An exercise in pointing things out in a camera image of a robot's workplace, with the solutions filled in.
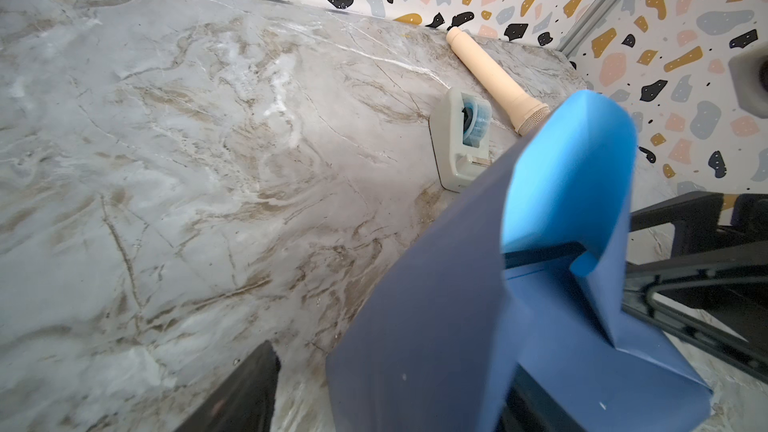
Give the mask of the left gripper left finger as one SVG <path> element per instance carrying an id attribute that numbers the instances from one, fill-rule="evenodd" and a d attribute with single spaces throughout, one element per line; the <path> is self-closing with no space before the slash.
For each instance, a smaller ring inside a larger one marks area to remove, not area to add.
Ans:
<path id="1" fill-rule="evenodd" d="M 280 370 L 272 343 L 261 343 L 176 431 L 269 431 Z"/>

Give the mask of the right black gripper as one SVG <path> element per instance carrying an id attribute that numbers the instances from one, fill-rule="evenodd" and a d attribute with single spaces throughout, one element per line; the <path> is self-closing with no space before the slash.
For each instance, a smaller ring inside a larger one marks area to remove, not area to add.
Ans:
<path id="1" fill-rule="evenodd" d="M 736 197 L 715 250 L 723 204 L 694 191 L 631 213 L 631 232 L 671 224 L 680 256 L 629 263 L 623 310 L 766 382 L 767 195 Z"/>

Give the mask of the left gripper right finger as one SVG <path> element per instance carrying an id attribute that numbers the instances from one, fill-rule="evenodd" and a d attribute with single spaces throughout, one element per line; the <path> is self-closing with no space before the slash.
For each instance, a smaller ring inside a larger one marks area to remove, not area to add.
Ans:
<path id="1" fill-rule="evenodd" d="M 497 422 L 497 432 L 584 432 L 535 379 L 519 366 Z"/>

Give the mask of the blue wrapping paper sheet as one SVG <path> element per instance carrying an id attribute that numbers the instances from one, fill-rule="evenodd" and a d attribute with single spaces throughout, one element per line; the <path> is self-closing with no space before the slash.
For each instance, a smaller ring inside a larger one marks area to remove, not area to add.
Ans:
<path id="1" fill-rule="evenodd" d="M 585 431 L 691 431 L 712 393 L 622 309 L 637 135 L 569 97 L 383 276 L 326 362 L 339 431 L 497 431 L 522 366 Z M 505 253 L 578 242 L 506 270 Z"/>

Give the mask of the dark navy gift box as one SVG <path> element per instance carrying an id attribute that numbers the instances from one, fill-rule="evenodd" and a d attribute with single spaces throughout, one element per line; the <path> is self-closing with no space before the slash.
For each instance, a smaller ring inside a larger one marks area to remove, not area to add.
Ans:
<path id="1" fill-rule="evenodd" d="M 578 257 L 586 249 L 578 242 L 568 242 L 555 246 L 549 246 L 538 249 L 529 249 L 517 252 L 509 252 L 503 255 L 505 269 L 513 269 L 538 264 L 562 257 Z"/>

